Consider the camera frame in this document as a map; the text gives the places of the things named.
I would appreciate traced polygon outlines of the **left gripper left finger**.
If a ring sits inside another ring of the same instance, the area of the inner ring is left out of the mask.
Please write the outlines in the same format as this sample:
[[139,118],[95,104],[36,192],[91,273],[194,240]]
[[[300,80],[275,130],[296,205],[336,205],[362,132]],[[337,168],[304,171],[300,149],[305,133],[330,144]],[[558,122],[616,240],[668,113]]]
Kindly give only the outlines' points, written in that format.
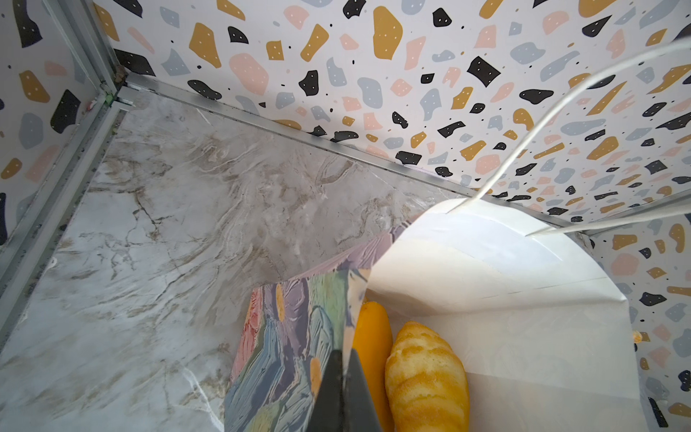
[[332,350],[311,414],[307,432],[340,432],[343,430],[343,355]]

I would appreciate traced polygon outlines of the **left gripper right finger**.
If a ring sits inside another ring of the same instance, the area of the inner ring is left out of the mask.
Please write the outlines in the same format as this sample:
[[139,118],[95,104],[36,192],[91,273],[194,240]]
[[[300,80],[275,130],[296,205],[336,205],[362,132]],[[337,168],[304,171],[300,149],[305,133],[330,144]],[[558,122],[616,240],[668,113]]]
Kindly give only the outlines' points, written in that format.
[[354,349],[351,350],[344,375],[343,417],[346,432],[383,432],[365,372]]

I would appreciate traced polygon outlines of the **striped croissant roll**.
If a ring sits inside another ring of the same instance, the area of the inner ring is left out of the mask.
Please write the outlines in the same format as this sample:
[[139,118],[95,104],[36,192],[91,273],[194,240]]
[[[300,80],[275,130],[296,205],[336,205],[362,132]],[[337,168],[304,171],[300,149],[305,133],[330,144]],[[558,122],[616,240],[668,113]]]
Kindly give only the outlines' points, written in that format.
[[467,431],[470,392],[464,365],[429,327],[407,322],[385,365],[385,390],[397,431]]

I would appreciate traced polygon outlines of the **golden shell bread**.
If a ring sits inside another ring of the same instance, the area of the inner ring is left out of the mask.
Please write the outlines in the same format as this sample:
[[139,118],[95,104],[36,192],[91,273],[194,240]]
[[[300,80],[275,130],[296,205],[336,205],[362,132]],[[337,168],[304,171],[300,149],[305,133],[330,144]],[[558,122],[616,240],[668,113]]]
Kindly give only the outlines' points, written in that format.
[[365,302],[358,315],[353,348],[363,367],[381,429],[390,432],[394,432],[395,426],[385,390],[385,367],[392,344],[387,311],[377,302]]

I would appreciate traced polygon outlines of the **floral paper gift bag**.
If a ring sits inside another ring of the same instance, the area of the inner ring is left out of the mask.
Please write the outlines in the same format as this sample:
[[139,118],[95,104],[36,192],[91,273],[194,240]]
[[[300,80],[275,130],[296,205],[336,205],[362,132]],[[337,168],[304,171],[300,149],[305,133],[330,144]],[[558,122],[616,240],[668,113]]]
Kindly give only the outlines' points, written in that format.
[[344,375],[361,307],[448,342],[470,392],[467,431],[644,431],[628,303],[556,229],[485,194],[439,203],[337,270],[255,290],[225,399],[226,431],[306,431],[332,350]]

